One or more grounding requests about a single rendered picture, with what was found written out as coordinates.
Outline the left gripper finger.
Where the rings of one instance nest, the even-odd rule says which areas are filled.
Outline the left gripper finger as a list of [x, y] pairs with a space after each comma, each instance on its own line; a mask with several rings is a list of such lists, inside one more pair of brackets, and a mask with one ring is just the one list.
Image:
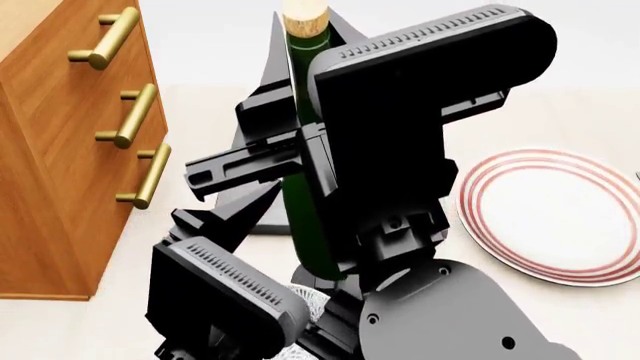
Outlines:
[[169, 236], [174, 242], [202, 236], [210, 239], [205, 229], [206, 220], [211, 218], [211, 212], [196, 209], [174, 209], [171, 212], [174, 226], [169, 230]]
[[280, 191], [279, 180], [223, 191], [219, 194], [222, 200], [205, 212], [206, 236], [226, 251], [234, 252], [268, 212]]

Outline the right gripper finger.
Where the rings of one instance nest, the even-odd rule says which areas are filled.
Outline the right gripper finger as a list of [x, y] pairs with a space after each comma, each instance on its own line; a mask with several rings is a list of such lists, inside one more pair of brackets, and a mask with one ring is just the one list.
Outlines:
[[[273, 12], [269, 52], [260, 84], [244, 101], [235, 107], [238, 126], [232, 149], [258, 143], [264, 137], [282, 134], [296, 122], [296, 105], [287, 56], [283, 26], [277, 12]], [[216, 206], [250, 194], [258, 182], [231, 188], [218, 194]], [[291, 235], [282, 194], [274, 200], [258, 222], [254, 235]]]
[[329, 9], [329, 32], [330, 47], [340, 47], [345, 44], [355, 44], [365, 41], [368, 37], [359, 32], [354, 26], [348, 23], [340, 14], [333, 9]]

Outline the green wine bottle with cork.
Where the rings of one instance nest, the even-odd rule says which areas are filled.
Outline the green wine bottle with cork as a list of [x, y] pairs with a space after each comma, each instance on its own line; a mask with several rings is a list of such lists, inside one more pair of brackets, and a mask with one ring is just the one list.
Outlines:
[[[297, 116], [302, 125], [318, 122], [308, 89], [312, 60], [331, 47], [328, 0], [283, 0], [282, 18], [292, 65]], [[304, 173], [283, 179], [283, 200], [294, 248], [301, 266], [324, 281], [343, 278], [332, 262]]]

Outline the brown wooden drawer cabinet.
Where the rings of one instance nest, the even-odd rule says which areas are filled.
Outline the brown wooden drawer cabinet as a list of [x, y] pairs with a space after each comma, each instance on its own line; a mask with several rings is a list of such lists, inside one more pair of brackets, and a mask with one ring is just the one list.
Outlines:
[[[85, 301], [95, 295], [150, 160], [168, 126], [140, 0], [0, 0], [0, 299]], [[69, 62], [110, 26], [100, 14], [134, 7], [140, 20], [110, 65]], [[97, 142], [134, 101], [158, 94], [128, 149]]]

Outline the white plate with red rings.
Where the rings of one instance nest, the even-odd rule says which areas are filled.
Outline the white plate with red rings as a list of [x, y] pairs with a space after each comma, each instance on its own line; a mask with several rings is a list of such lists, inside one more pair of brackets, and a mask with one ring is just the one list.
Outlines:
[[592, 158], [516, 149], [479, 161], [454, 197], [476, 244], [506, 266], [556, 284], [640, 279], [640, 184]]

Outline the clear textured glass cup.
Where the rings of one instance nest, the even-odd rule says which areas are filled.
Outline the clear textured glass cup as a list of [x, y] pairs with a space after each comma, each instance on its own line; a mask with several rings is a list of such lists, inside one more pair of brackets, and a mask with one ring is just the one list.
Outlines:
[[[310, 320], [312, 323], [316, 323], [322, 314], [324, 308], [330, 299], [330, 296], [319, 290], [312, 289], [300, 284], [287, 284], [286, 287], [300, 296], [306, 303], [310, 313]], [[270, 360], [319, 360], [316, 356], [304, 350], [298, 344], [291, 344], [289, 347], [285, 347], [274, 358]]]

